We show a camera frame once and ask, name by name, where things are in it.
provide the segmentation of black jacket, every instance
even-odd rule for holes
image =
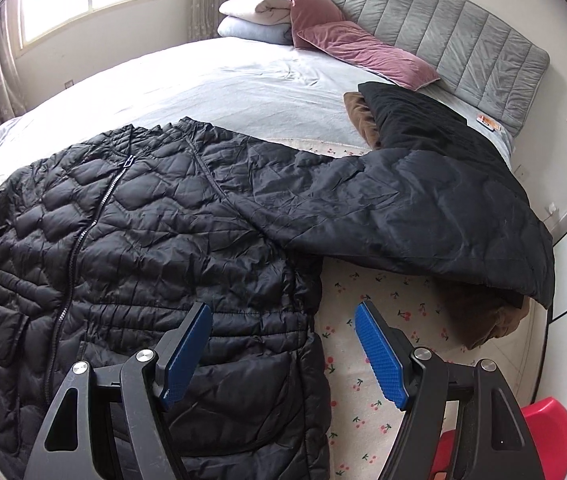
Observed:
[[[547,304],[548,255],[525,202],[435,152],[332,159],[190,119],[71,146],[0,188],[0,468],[22,477],[74,362],[121,363],[200,300],[212,336],[166,417],[192,478],[326,479],[321,256]]]

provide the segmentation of pink pillow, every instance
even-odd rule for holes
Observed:
[[[345,20],[343,12],[331,0],[292,0],[290,9],[292,43],[296,48],[313,48],[310,43],[297,35],[299,30],[343,20]]]
[[[298,34],[332,57],[387,77],[403,88],[419,90],[440,79],[423,59],[385,44],[353,22],[316,25]]]

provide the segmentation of folded blanket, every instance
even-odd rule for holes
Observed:
[[[228,0],[219,12],[259,25],[290,23],[290,0]]]
[[[292,45],[292,25],[259,25],[234,16],[226,16],[219,24],[218,34],[222,38],[241,38],[242,40],[262,41],[278,45]]]

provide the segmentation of upholstered headboard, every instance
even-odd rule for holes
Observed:
[[[436,67],[437,84],[516,135],[550,56],[468,0],[332,0],[385,43]]]

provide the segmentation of white bedsheet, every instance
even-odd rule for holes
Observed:
[[[200,41],[133,59],[55,95],[0,126],[0,184],[16,169],[126,124],[151,128],[189,116],[262,139],[365,147],[343,94],[388,82],[323,54],[238,38]],[[511,139],[476,121],[476,108],[424,90],[467,118],[509,165]]]

